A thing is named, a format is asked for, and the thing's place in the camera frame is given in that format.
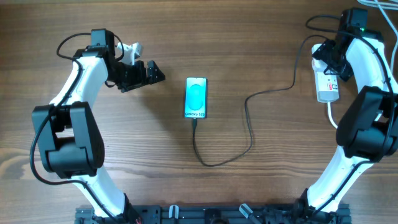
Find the Galaxy S25 smartphone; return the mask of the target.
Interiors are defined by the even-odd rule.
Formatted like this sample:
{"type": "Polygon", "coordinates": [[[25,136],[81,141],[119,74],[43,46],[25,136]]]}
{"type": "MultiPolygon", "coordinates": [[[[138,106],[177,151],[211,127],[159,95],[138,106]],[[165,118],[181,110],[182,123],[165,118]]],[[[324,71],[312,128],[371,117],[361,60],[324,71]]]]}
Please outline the Galaxy S25 smartphone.
{"type": "Polygon", "coordinates": [[[185,89],[184,117],[192,119],[206,118],[207,79],[188,77],[185,89]]]}

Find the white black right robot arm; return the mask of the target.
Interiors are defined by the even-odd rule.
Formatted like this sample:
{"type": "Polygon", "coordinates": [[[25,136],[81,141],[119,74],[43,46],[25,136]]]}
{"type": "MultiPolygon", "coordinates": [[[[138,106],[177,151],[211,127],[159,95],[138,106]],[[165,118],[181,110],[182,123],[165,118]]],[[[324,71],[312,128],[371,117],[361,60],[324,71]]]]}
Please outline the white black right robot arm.
{"type": "Polygon", "coordinates": [[[397,82],[384,55],[384,39],[367,29],[367,18],[365,9],[344,10],[335,38],[312,48],[315,78],[327,79],[317,87],[332,90],[333,80],[354,78],[358,95],[337,125],[335,155],[307,189],[300,217],[337,211],[355,180],[397,150],[397,82]]]}

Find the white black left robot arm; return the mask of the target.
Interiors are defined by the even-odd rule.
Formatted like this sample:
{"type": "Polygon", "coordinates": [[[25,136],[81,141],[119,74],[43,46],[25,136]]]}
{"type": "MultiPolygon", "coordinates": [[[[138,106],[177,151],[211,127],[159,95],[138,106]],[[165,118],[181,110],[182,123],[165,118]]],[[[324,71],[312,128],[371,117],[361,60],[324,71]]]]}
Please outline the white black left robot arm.
{"type": "Polygon", "coordinates": [[[97,223],[141,223],[104,167],[104,141],[92,109],[103,85],[125,93],[164,81],[165,75],[153,60],[139,60],[140,43],[124,44],[107,29],[93,29],[88,36],[90,44],[69,57],[73,68],[60,93],[32,112],[30,168],[47,185],[76,185],[97,223]]]}

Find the white power strip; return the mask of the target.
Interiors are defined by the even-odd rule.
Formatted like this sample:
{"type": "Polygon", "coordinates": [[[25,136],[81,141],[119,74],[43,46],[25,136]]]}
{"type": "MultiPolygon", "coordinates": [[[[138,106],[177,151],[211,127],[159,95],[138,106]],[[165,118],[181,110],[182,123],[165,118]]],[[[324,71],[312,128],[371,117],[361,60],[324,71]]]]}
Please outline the white power strip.
{"type": "Polygon", "coordinates": [[[330,75],[327,71],[326,63],[312,57],[312,68],[315,77],[315,89],[317,94],[317,101],[320,103],[331,103],[339,99],[338,79],[336,75],[330,75]]]}

